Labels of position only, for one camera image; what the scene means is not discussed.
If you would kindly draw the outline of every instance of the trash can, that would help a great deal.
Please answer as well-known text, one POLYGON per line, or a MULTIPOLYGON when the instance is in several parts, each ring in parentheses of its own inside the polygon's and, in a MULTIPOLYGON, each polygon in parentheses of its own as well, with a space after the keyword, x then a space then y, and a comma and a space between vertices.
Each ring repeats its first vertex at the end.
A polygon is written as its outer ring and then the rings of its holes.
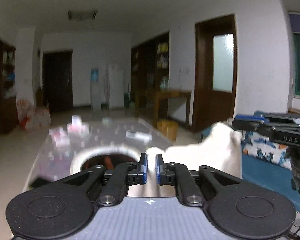
POLYGON ((170 120, 160 120, 158 130, 170 141, 176 141, 178 133, 178 123, 170 120))

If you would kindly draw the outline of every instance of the ceiling light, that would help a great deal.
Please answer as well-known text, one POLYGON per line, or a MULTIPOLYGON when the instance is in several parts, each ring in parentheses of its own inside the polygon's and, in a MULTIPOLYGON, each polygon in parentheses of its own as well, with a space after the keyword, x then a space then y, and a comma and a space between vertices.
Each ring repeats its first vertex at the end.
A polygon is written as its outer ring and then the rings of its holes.
POLYGON ((94 20, 97 15, 97 10, 91 11, 68 11, 68 19, 76 20, 79 22, 86 21, 86 20, 94 20))

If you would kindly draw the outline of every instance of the brown wooden door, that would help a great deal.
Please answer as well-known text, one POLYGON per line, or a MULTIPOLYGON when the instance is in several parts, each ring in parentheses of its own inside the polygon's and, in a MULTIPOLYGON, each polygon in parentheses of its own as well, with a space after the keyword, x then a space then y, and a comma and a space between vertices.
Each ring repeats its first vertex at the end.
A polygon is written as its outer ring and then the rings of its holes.
POLYGON ((44 101, 51 112, 73 108, 72 51, 43 54, 44 101))
POLYGON ((236 84, 234 15, 196 24, 195 130, 233 117, 236 84))

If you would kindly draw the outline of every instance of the screw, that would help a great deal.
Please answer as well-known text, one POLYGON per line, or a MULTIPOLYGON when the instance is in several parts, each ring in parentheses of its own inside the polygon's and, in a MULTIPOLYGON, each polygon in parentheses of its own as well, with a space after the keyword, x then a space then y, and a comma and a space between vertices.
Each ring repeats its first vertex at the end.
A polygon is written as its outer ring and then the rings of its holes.
POLYGON ((100 198, 100 202, 103 204, 111 204, 115 201, 115 198, 110 195, 105 195, 100 198))
POLYGON ((198 204, 202 201, 202 198, 200 196, 192 195, 188 196, 186 200, 191 204, 198 204))

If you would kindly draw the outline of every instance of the wooden table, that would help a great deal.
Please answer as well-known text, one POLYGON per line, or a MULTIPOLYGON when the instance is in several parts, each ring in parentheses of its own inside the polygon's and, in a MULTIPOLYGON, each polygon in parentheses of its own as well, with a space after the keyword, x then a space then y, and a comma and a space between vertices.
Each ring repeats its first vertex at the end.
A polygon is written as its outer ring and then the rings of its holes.
POLYGON ((136 91, 136 117, 139 116, 139 102, 140 97, 147 97, 147 99, 154 100, 154 115, 153 127, 158 128, 159 106, 160 101, 169 98, 186 98, 186 129, 189 127, 189 114, 190 114, 190 99, 191 91, 189 90, 137 90, 136 91))

